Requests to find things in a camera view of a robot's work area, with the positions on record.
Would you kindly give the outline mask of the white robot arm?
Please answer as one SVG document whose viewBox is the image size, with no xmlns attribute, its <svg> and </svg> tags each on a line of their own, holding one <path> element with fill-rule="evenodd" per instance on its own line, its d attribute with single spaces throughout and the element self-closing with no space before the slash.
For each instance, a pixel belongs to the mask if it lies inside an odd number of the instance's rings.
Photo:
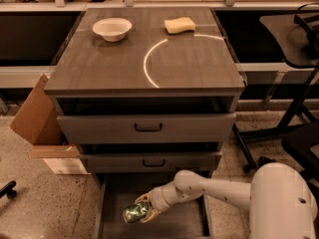
<svg viewBox="0 0 319 239">
<path fill-rule="evenodd" d="M 316 239 L 318 207 L 303 177 L 278 162 L 261 166 L 249 183 L 202 177 L 179 171 L 174 180 L 140 196 L 149 222 L 177 203 L 202 195 L 249 212 L 249 239 Z"/>
</svg>

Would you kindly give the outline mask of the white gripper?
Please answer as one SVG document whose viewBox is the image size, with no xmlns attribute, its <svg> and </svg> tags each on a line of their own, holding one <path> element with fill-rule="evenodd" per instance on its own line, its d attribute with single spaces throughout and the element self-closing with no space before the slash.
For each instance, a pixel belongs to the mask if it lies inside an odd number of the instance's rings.
<svg viewBox="0 0 319 239">
<path fill-rule="evenodd" d="M 135 200 L 135 204 L 148 202 L 152 207 L 143 208 L 142 223 L 147 223 L 157 218 L 160 213 L 167 211 L 177 203 L 184 203 L 199 197 L 198 193 L 187 194 L 180 191 L 173 182 L 154 188 Z"/>
</svg>

